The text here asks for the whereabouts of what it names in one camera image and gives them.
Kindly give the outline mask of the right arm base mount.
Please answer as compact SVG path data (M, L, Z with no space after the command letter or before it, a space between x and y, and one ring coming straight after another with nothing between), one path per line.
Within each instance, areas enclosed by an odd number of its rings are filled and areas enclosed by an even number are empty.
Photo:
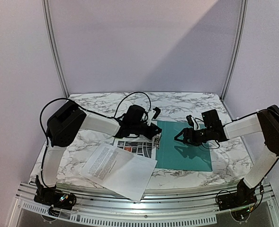
M246 213L253 212L262 202L264 195L264 187L259 187L260 201L257 200L255 188L241 189L238 188L237 192L231 193L228 190L221 190L215 198L220 210L229 210L237 207L245 207Z

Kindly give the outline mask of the teal file folder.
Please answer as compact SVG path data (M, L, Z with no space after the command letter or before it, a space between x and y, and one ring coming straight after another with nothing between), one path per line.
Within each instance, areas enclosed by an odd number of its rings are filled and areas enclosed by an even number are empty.
M210 144L191 146L175 141L174 137L189 125L186 122L157 121L162 129L156 150L156 168L170 170L212 172Z

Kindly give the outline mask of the green map flyer sheet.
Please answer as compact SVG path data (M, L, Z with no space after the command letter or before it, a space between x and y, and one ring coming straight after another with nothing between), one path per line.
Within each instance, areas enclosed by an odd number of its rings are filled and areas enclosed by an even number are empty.
M145 138L116 138L113 145L133 154L156 159L156 147L152 140L146 140Z

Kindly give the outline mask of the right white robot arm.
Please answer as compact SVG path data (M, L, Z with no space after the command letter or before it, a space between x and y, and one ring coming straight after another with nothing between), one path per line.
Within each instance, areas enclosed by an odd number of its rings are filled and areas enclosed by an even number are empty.
M202 120L202 129L183 128L174 140L196 147L211 140L221 143L252 135L262 141L259 156L247 175L239 181L233 195L234 204L243 206L279 160L279 108L271 105L226 124L222 123L217 110L213 109L203 112Z

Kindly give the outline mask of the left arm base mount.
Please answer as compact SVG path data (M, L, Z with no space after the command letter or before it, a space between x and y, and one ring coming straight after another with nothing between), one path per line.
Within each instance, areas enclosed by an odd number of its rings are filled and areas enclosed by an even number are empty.
M73 193L64 193L56 187L44 187L39 176L36 176L35 183L37 186L34 201L52 208L72 210L76 204L77 198Z

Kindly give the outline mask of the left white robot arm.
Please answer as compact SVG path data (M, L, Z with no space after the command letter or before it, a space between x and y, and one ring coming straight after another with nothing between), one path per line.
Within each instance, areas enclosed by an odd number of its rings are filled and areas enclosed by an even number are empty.
M51 189L56 188L56 176L64 151L72 144L80 130L91 130L107 134L114 138L144 136L154 140L162 130L152 121L158 117L159 108L146 111L138 105L131 105L126 113L119 117L109 117L87 110L68 99L42 127L46 145L42 157L36 185L42 188L40 198L47 205L55 205L58 195Z

